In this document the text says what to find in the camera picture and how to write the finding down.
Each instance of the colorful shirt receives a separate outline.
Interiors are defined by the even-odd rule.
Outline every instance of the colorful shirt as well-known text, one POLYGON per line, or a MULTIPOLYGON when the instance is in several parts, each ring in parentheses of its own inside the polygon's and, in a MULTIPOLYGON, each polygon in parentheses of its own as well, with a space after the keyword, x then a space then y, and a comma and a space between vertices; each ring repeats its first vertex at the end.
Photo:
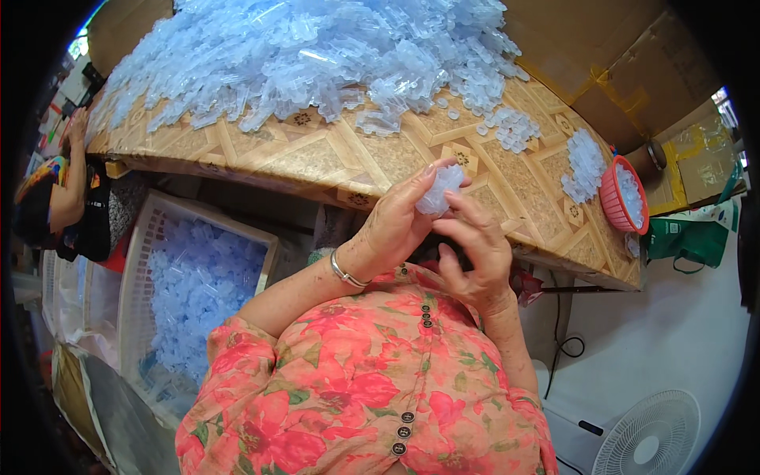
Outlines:
POLYGON ((508 386, 478 315, 414 264, 280 339, 240 318, 176 434, 183 473, 557 474, 535 394, 508 386))

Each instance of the shopping bag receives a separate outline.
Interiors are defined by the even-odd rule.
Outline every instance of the shopping bag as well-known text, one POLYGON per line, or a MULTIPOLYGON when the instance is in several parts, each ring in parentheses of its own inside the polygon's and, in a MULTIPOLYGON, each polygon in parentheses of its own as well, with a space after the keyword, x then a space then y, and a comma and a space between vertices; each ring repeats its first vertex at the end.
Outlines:
POLYGON ((673 258, 673 269, 694 274, 707 265, 716 268, 723 259, 726 239, 739 226, 739 208, 733 199, 695 210, 652 217, 643 239, 648 260, 673 258), (676 265, 679 259, 702 264, 695 271, 676 265))

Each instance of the patterned tablecloth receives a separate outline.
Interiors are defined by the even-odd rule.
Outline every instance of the patterned tablecloth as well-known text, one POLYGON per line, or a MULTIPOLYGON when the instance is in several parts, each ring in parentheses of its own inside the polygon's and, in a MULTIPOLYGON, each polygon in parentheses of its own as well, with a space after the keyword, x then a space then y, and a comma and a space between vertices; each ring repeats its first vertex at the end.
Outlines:
POLYGON ((641 288, 641 262, 607 221, 599 197, 577 206, 562 191, 560 178, 572 173, 566 142, 575 130, 586 128, 605 160, 612 159, 586 121, 540 82, 508 79, 505 104, 530 114, 541 130, 541 138, 515 155, 502 149, 495 129, 477 134, 483 117, 465 109, 460 97, 447 90, 437 97, 460 111, 458 120, 437 106, 426 115, 406 112, 401 133, 386 138, 353 127, 363 106, 330 124, 315 107, 284 121, 272 116, 247 134, 225 119, 193 130, 185 115, 148 134, 146 124, 163 104, 147 111, 140 98, 124 123, 97 135, 87 151, 133 169, 212 176, 363 210, 425 163, 454 154, 473 177, 464 192, 498 217, 519 258, 605 287, 641 288))

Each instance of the red bowl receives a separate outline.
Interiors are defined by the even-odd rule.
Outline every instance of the red bowl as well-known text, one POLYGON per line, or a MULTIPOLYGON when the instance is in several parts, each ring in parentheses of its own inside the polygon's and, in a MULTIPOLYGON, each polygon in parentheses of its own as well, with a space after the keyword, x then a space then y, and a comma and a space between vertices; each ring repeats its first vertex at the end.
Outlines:
POLYGON ((644 187, 641 186, 641 180, 638 179, 636 170, 633 169, 633 166, 623 155, 616 155, 615 158, 613 158, 612 165, 608 166, 606 172, 602 175, 602 186, 599 188, 599 196, 602 200, 604 213, 614 227, 621 231, 639 233, 641 235, 647 233, 647 230, 649 229, 647 195, 644 193, 644 187), (638 193, 641 196, 641 201, 644 203, 641 207, 641 214, 644 216, 644 225, 641 228, 636 228, 636 225, 631 219, 631 215, 628 214, 628 210, 625 209, 625 205, 622 202, 620 185, 618 185, 617 173, 615 173, 615 168, 618 163, 620 163, 624 169, 633 173, 633 177, 636 179, 638 193))

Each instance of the person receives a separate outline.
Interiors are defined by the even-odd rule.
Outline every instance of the person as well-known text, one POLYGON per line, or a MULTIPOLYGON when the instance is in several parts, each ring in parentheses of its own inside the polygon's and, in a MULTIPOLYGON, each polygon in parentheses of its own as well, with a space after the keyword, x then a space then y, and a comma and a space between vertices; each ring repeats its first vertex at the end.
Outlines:
POLYGON ((330 257, 211 332, 183 473, 558 473, 500 225, 460 193, 459 217, 415 209, 453 163, 392 186, 330 257), (439 275, 405 262, 430 231, 474 269, 446 244, 439 275))
POLYGON ((62 155, 47 160, 21 184, 13 230, 29 247, 55 249, 68 261, 83 255, 103 262, 129 231, 147 183, 135 172, 111 180, 102 160, 85 156, 89 117, 87 109, 77 109, 62 155))

